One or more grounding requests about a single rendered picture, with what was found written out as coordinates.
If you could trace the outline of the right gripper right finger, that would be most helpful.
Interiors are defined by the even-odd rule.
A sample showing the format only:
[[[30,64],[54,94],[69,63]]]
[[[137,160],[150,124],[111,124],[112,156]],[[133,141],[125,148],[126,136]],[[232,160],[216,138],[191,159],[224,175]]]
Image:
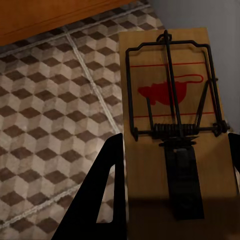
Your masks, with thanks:
[[[240,173],[240,135],[228,133],[232,163]]]

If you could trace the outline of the mousetrap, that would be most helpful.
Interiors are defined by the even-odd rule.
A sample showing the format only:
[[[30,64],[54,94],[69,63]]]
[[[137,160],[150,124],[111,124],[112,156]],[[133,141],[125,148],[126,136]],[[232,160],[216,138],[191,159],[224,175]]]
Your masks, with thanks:
[[[130,240],[240,240],[207,27],[118,33]]]

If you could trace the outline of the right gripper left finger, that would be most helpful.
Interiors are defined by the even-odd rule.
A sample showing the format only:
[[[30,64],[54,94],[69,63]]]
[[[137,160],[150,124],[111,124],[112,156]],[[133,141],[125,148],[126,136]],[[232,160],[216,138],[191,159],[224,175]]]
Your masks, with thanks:
[[[115,165],[113,221],[97,223],[111,167]],[[104,143],[51,240],[127,240],[123,134]]]

